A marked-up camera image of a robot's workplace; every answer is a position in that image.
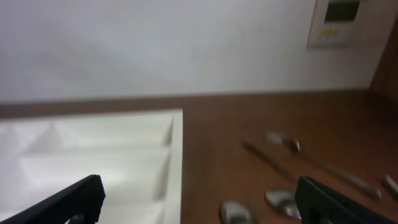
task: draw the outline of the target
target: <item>white wall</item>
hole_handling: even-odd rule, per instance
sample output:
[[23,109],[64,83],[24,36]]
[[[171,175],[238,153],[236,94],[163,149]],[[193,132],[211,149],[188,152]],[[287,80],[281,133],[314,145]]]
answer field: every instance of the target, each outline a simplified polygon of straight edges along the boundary
[[306,49],[315,0],[2,0],[0,101],[367,87],[382,46]]

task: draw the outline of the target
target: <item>spoon handle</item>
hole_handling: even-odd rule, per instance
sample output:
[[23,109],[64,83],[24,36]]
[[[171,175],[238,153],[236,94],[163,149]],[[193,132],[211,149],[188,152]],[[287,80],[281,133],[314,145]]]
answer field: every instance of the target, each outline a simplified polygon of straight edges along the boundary
[[398,200],[398,184],[394,181],[394,179],[392,179],[392,177],[390,177],[389,175],[386,175],[383,178],[383,184]]
[[306,159],[312,161],[313,163],[320,166],[324,170],[331,172],[332,174],[335,174],[341,180],[352,185],[353,187],[356,187],[358,190],[362,191],[363,193],[370,196],[374,200],[380,200],[380,198],[381,198],[380,190],[376,187],[373,187],[371,184],[369,184],[365,180],[363,180],[353,174],[345,172],[331,164],[328,164],[325,161],[317,159],[316,157],[313,157],[313,156],[310,156],[310,155],[304,154],[304,153],[301,153],[300,155],[305,157]]
[[251,153],[259,157],[264,162],[271,165],[277,172],[279,172],[282,176],[284,176],[287,180],[292,183],[297,183],[298,178],[296,178],[291,172],[289,172],[282,164],[280,164],[276,159],[272,156],[268,155],[268,153],[261,150],[259,147],[255,146],[250,142],[243,142],[243,146]]

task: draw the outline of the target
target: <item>spoon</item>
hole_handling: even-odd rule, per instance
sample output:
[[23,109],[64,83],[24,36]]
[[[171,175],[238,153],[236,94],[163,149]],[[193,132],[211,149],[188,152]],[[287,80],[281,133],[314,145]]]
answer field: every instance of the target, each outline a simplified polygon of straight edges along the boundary
[[258,224],[258,219],[250,209],[236,201],[226,201],[220,206],[223,224]]
[[398,200],[398,184],[394,181],[390,175],[386,175],[383,178],[383,184],[392,193],[392,195]]
[[301,219],[299,209],[294,200],[294,191],[290,189],[269,190],[265,195],[266,200],[283,214]]
[[[290,173],[281,163],[274,159],[271,155],[261,150],[251,142],[243,142],[243,146],[251,153],[259,157],[264,162],[271,165],[277,172],[284,176],[287,180],[296,183],[297,178]],[[290,189],[269,190],[265,195],[266,200],[278,211],[292,218],[300,217],[300,212],[294,200],[294,191]]]
[[304,153],[300,147],[300,143],[294,138],[282,133],[268,132],[266,133],[266,139],[275,144],[289,148],[292,153],[298,154],[304,159],[318,165],[323,170],[334,174],[335,176],[339,177],[341,180],[362,191],[363,193],[370,196],[374,200],[379,200],[381,198],[380,190],[373,187],[365,180],[360,179],[359,177],[356,177],[353,174],[347,173],[331,164],[327,164],[326,162],[316,157],[313,157],[307,153]]

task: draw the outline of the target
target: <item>metal spoon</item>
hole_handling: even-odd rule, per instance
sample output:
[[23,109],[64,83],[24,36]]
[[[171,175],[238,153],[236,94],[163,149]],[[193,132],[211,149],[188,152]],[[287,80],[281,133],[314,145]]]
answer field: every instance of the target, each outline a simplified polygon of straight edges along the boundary
[[356,177],[353,174],[349,174],[331,164],[327,164],[326,162],[313,157],[307,153],[304,153],[300,147],[300,143],[294,138],[277,132],[268,132],[266,133],[266,139],[270,142],[273,142],[278,145],[282,145],[288,147],[291,152],[300,155],[304,159],[318,165],[322,169],[336,175],[341,180],[346,183],[356,187],[358,190],[362,191],[366,195],[370,196],[374,200],[379,200],[381,198],[380,190],[373,187],[371,184],[367,183],[365,180]]
[[[297,178],[290,173],[281,163],[279,163],[272,156],[268,155],[265,151],[261,150],[256,145],[250,142],[243,142],[243,146],[251,153],[262,159],[264,162],[270,164],[277,172],[283,175],[287,180],[297,183]],[[278,211],[292,217],[300,217],[300,212],[294,200],[294,191],[290,189],[269,190],[266,192],[266,200]]]
[[383,178],[383,184],[392,193],[392,195],[398,200],[398,184],[394,181],[390,175],[386,175]]
[[294,200],[294,191],[290,189],[269,190],[266,192],[266,200],[283,214],[301,219],[299,209]]
[[258,224],[258,219],[250,209],[239,202],[226,201],[220,206],[223,224]]

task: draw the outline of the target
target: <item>brown wooden surface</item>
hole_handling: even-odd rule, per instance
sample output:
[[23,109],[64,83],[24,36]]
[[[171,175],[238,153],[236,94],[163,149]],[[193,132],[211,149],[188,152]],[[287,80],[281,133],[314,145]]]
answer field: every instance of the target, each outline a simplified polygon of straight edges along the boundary
[[[295,175],[312,176],[398,222],[398,202],[380,184],[385,174],[398,180],[398,110],[361,91],[2,105],[0,117],[162,108],[183,108],[183,224],[219,223],[224,200],[246,204],[263,224],[299,223],[264,202],[266,190],[295,186],[245,151],[243,139],[269,151]],[[265,142],[267,130],[297,136],[307,152],[378,186],[382,200],[375,202]]]
[[370,89],[398,102],[398,18],[374,74]]

